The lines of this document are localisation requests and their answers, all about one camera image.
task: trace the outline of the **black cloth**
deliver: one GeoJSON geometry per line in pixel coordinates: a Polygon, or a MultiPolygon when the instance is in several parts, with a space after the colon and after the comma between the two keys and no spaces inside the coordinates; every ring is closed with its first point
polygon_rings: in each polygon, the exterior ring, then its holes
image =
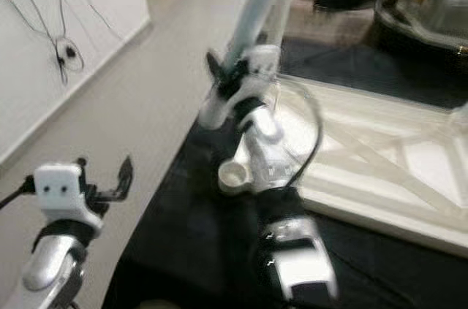
{"type": "Polygon", "coordinates": [[[438,107],[465,104],[466,59],[457,59],[387,29],[382,35],[385,37],[381,37],[380,49],[367,45],[335,47],[284,38],[281,71],[438,107]]]}
{"type": "MultiPolygon", "coordinates": [[[[196,124],[143,214],[115,270],[104,308],[165,299],[183,308],[272,308],[249,264],[254,197],[222,197],[217,167],[239,137],[196,124]]],[[[331,252],[339,308],[468,308],[468,261],[314,215],[331,252]]]]}

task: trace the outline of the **white plastic tray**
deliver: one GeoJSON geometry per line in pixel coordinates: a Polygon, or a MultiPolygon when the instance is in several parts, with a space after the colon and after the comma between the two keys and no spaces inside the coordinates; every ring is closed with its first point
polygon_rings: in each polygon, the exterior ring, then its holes
{"type": "MultiPolygon", "coordinates": [[[[468,256],[468,122],[447,111],[286,77],[322,108],[325,140],[301,181],[311,210],[468,256]]],[[[297,96],[284,96],[294,107],[297,96]]]]}

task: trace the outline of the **black strap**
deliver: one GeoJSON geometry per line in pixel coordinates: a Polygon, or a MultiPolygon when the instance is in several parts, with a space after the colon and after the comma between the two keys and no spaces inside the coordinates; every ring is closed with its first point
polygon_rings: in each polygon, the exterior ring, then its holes
{"type": "Polygon", "coordinates": [[[89,246],[91,240],[93,240],[95,236],[94,229],[81,223],[79,221],[74,220],[58,220],[51,224],[48,224],[46,227],[42,228],[40,233],[37,235],[36,240],[34,241],[32,247],[32,253],[36,249],[37,243],[41,240],[41,238],[49,235],[69,235],[75,237],[82,245],[86,247],[89,246]]]}
{"type": "Polygon", "coordinates": [[[237,105],[234,106],[236,123],[239,124],[251,111],[262,106],[265,106],[265,103],[260,101],[257,97],[250,97],[237,103],[237,105]]]}
{"type": "Polygon", "coordinates": [[[257,196],[257,210],[263,226],[286,218],[306,215],[296,187],[272,188],[257,196]]]}

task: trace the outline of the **cable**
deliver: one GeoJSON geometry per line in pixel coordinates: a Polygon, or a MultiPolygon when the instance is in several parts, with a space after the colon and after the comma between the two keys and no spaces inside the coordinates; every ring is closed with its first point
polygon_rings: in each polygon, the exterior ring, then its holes
{"type": "Polygon", "coordinates": [[[58,41],[60,38],[63,38],[63,39],[66,39],[67,36],[67,26],[66,26],[66,23],[65,23],[65,17],[64,17],[64,10],[63,10],[63,1],[62,0],[58,0],[58,10],[59,10],[59,13],[60,13],[60,18],[61,18],[61,24],[62,24],[62,28],[63,28],[63,32],[62,32],[62,35],[58,38],[55,38],[52,37],[52,35],[50,34],[50,31],[44,21],[44,18],[39,10],[39,7],[37,6],[35,0],[29,0],[39,18],[39,21],[40,23],[42,24],[42,27],[44,28],[44,31],[40,31],[39,29],[33,27],[32,23],[26,18],[26,16],[21,12],[20,10],[20,7],[13,1],[13,0],[8,0],[8,2],[13,6],[13,8],[16,10],[16,12],[22,17],[23,21],[25,22],[25,24],[34,32],[38,33],[39,35],[42,35],[44,37],[46,37],[50,43],[52,44],[52,47],[53,47],[53,50],[54,50],[54,54],[55,54],[55,57],[56,57],[56,60],[57,60],[57,64],[58,64],[58,67],[59,67],[59,71],[60,71],[60,78],[61,78],[61,81],[64,85],[66,85],[68,83],[68,75],[67,75],[67,72],[64,70],[64,68],[66,68],[64,65],[65,65],[65,60],[59,55],[59,49],[58,49],[58,41]]]}
{"type": "Polygon", "coordinates": [[[99,13],[97,8],[93,5],[92,0],[86,0],[88,2],[88,5],[90,8],[94,11],[94,13],[99,17],[99,19],[106,25],[107,29],[110,31],[110,33],[117,39],[123,40],[123,38],[117,33],[117,31],[114,30],[112,26],[110,26],[109,22],[106,21],[104,16],[99,13]]]}
{"type": "Polygon", "coordinates": [[[290,178],[288,183],[286,184],[285,188],[290,187],[293,183],[295,183],[301,176],[303,175],[304,171],[307,169],[309,164],[312,162],[312,160],[315,158],[317,155],[317,152],[322,144],[323,141],[323,121],[322,121],[322,116],[320,115],[320,106],[318,101],[302,86],[300,86],[297,83],[292,83],[296,88],[300,88],[302,91],[304,91],[304,98],[306,99],[307,102],[310,104],[310,108],[312,110],[312,113],[315,117],[315,121],[317,123],[317,139],[315,141],[314,147],[312,148],[311,153],[305,160],[305,162],[302,164],[302,167],[290,178]]]}
{"type": "Polygon", "coordinates": [[[21,185],[18,190],[16,190],[15,192],[13,192],[12,194],[0,201],[0,210],[3,209],[6,205],[8,205],[11,201],[21,196],[22,194],[34,194],[34,192],[34,179],[32,175],[28,175],[26,176],[23,185],[21,185]]]}
{"type": "Polygon", "coordinates": [[[69,8],[69,11],[70,13],[73,15],[73,17],[75,17],[76,21],[78,22],[78,24],[80,24],[83,32],[86,34],[86,36],[88,37],[88,40],[89,40],[89,43],[91,44],[91,46],[93,47],[94,51],[96,51],[96,53],[98,53],[99,51],[97,50],[97,46],[96,44],[94,43],[94,40],[93,38],[91,37],[91,34],[89,33],[88,29],[85,27],[85,25],[83,24],[83,22],[81,21],[81,19],[78,17],[75,9],[73,8],[73,6],[68,2],[68,0],[64,0],[65,4],[67,4],[68,8],[69,8]]]}

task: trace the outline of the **white pole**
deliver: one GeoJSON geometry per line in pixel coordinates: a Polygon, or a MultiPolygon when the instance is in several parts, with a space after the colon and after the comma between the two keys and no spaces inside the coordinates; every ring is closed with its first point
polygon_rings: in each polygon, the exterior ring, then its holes
{"type": "Polygon", "coordinates": [[[242,52],[255,45],[273,2],[274,0],[246,0],[222,64],[227,73],[233,70],[242,52]]]}
{"type": "Polygon", "coordinates": [[[271,27],[268,30],[266,43],[281,46],[287,19],[290,15],[292,0],[276,0],[271,9],[271,27]]]}

